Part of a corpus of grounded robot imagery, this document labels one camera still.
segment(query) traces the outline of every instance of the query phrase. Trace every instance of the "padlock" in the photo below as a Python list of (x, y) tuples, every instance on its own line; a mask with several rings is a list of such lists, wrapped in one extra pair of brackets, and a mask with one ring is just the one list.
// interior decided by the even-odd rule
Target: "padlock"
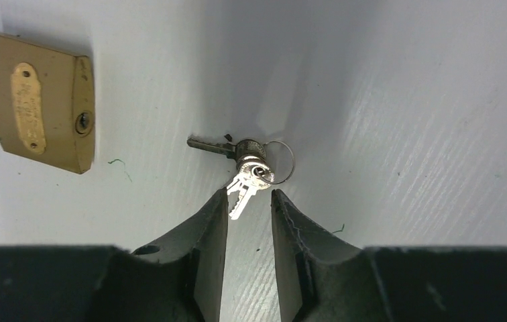
[(9, 153), (83, 173), (95, 145), (87, 56), (0, 34), (0, 143)]

